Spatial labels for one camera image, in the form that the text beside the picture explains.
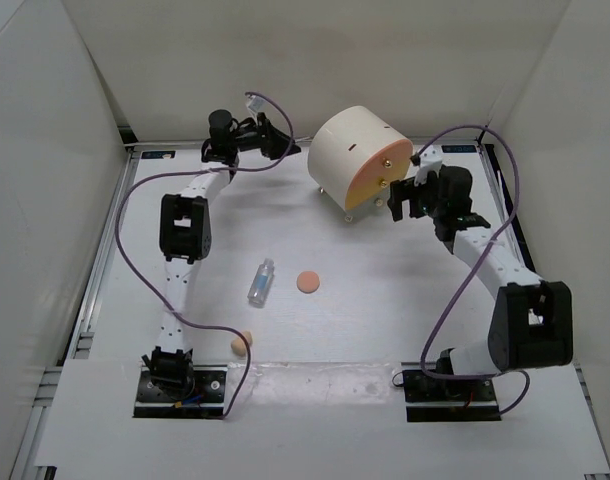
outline white cylindrical object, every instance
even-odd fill
[[[350,211],[405,177],[412,142],[365,107],[343,110],[316,133],[309,148],[310,176]]]
[[[498,375],[500,370],[489,353],[487,338],[449,352],[454,375]]]

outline plastic bottle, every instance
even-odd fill
[[[274,276],[274,260],[266,258],[263,263],[258,266],[256,276],[249,289],[247,298],[249,303],[257,307],[265,305],[265,299],[269,291],[272,277]]]

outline orange disc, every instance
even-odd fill
[[[303,293],[314,293],[321,286],[316,272],[303,272],[296,279],[296,286]]]

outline black mounting plate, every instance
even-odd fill
[[[223,415],[227,367],[195,365],[194,380],[192,395],[200,394],[200,403],[175,408],[174,404],[181,399],[171,398],[152,385],[149,370],[143,368],[134,401],[134,418],[213,419]]]
[[[442,381],[420,369],[403,370],[410,423],[490,422],[501,419],[491,380]]]

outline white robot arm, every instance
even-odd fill
[[[210,138],[197,162],[207,173],[195,177],[180,193],[165,195],[161,203],[159,243],[165,258],[165,297],[174,312],[181,314],[188,307],[201,261],[211,249],[209,209],[234,178],[239,151],[260,148],[271,160],[301,151],[262,112],[256,119],[238,122],[227,110],[216,110],[209,116],[209,127]],[[171,398],[184,398],[194,388],[192,353],[184,325],[165,311],[151,358],[142,358],[155,386]]]
[[[471,211],[472,176],[465,168],[442,165],[438,148],[426,151],[422,158],[412,158],[419,175],[390,185],[393,220],[403,218],[402,203],[408,201],[410,217],[431,217],[436,237],[448,251],[474,267],[493,232],[483,217]],[[477,276],[496,299],[487,338],[443,352],[437,373],[496,375],[572,360],[571,293],[564,283],[543,280],[498,240]],[[542,322],[530,324],[530,314]]]
[[[205,164],[205,169],[222,167],[220,163]],[[179,196],[184,199],[203,199],[211,205],[220,191],[229,185],[230,172],[222,170],[199,175],[182,191]],[[189,228],[187,218],[175,220],[178,226]],[[179,313],[185,313],[188,293],[194,291],[196,276],[201,268],[201,260],[190,260],[187,255],[179,255],[165,260],[166,290],[165,297]],[[183,353],[192,350],[192,346],[184,335],[184,326],[170,312],[163,312],[161,332],[156,342],[162,352]]]

